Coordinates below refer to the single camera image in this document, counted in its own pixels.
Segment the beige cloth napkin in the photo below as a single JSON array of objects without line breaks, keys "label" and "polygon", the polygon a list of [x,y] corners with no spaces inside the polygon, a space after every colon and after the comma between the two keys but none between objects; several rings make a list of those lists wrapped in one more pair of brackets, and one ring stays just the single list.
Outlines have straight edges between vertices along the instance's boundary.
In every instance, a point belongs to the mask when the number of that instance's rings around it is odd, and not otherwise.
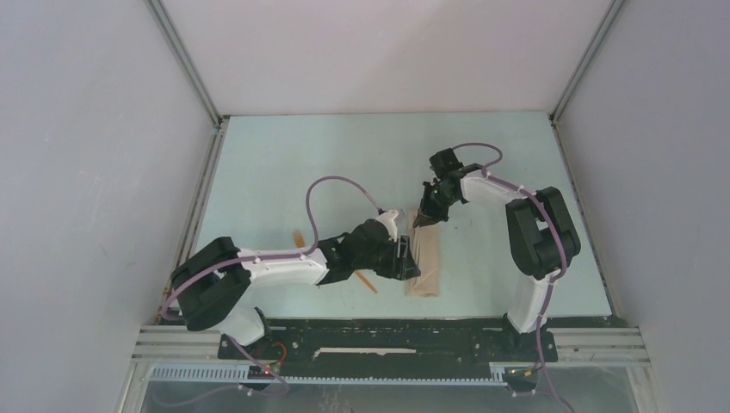
[{"label": "beige cloth napkin", "polygon": [[410,249],[420,270],[418,277],[405,284],[405,295],[415,298],[435,298],[440,295],[441,232],[439,225],[415,227],[417,210],[408,211]]}]

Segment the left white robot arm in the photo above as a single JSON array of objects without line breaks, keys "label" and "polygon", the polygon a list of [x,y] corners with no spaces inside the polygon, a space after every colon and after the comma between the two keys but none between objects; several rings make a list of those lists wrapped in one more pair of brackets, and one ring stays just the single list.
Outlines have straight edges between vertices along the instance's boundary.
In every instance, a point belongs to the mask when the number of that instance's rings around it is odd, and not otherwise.
[{"label": "left white robot arm", "polygon": [[368,270],[389,280],[421,275],[410,238],[399,234],[399,211],[387,210],[350,232],[319,240],[307,250],[256,253],[218,237],[170,276],[171,299],[190,331],[218,330],[251,358],[272,347],[263,311],[245,306],[247,291],[286,285],[328,285]]}]

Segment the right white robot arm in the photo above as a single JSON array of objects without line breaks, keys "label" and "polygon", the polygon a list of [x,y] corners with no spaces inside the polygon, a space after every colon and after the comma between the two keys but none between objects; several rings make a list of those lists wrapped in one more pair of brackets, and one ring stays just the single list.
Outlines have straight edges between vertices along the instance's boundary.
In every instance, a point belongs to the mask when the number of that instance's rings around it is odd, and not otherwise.
[{"label": "right white robot arm", "polygon": [[511,330],[500,337],[506,356],[521,360],[535,348],[532,332],[547,321],[547,308],[556,282],[581,251],[581,242],[562,193],[554,187],[535,192],[495,176],[487,165],[465,165],[448,148],[429,159],[434,178],[424,192],[413,219],[416,228],[446,222],[457,202],[503,206],[510,253],[524,279],[506,319]]}]

